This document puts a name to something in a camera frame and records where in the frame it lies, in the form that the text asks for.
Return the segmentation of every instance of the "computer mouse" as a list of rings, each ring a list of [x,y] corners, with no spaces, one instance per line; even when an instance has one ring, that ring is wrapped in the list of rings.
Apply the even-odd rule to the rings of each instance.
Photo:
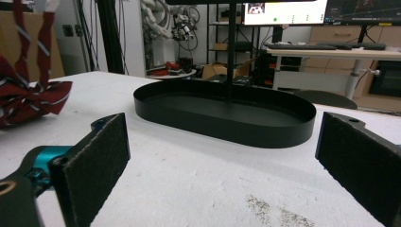
[[[351,45],[336,45],[336,48],[340,50],[352,50]]]

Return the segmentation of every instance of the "red striped bow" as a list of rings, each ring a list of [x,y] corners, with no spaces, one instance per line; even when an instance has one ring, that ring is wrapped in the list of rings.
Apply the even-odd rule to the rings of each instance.
[[[39,31],[38,58],[40,79],[34,87],[29,85],[26,53],[30,37],[24,26],[23,5],[14,0],[13,13],[21,43],[19,60],[15,70],[0,54],[0,128],[17,124],[45,114],[58,114],[71,90],[72,82],[49,82],[51,26],[54,12],[44,12],[44,23]]]

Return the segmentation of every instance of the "black tray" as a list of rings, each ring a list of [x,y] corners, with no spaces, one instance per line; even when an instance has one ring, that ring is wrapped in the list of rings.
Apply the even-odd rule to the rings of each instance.
[[[134,93],[136,113],[151,122],[258,148],[287,148],[308,140],[315,107],[270,89],[199,80],[164,80]]]

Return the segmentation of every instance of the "desk leg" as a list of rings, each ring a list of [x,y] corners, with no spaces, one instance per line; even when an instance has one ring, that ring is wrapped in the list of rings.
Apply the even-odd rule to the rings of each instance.
[[[277,56],[277,63],[276,63],[276,68],[274,70],[274,79],[273,79],[273,90],[278,89],[278,84],[280,80],[280,68],[281,68],[281,58],[282,56]]]
[[[359,79],[360,66],[362,65],[362,60],[355,60],[354,69],[348,78],[347,88],[345,90],[345,96],[352,100],[354,96],[355,87],[357,86],[357,80]]]

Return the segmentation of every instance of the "cardboard box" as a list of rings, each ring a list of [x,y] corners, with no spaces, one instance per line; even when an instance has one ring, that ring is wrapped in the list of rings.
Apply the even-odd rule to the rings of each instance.
[[[228,44],[213,44],[213,50],[227,50]]]
[[[220,17],[220,21],[221,22],[228,22],[229,21],[229,17]],[[242,24],[242,18],[240,16],[237,16],[235,18],[235,23],[236,24]]]
[[[248,76],[252,63],[256,60],[256,58],[249,59],[238,65],[233,72],[234,77],[236,76]],[[227,75],[227,64],[226,63],[213,63],[206,64],[203,66],[203,71],[201,78],[209,79],[214,75]]]
[[[41,13],[24,12],[26,32],[29,34],[31,43],[27,52],[27,68],[30,81],[38,81],[40,76],[39,67],[36,62],[38,53],[38,33],[43,23]],[[52,29],[51,34],[51,75],[50,78],[64,76],[59,47],[56,34]],[[0,11],[0,54],[14,66],[20,57],[20,40],[11,11]]]

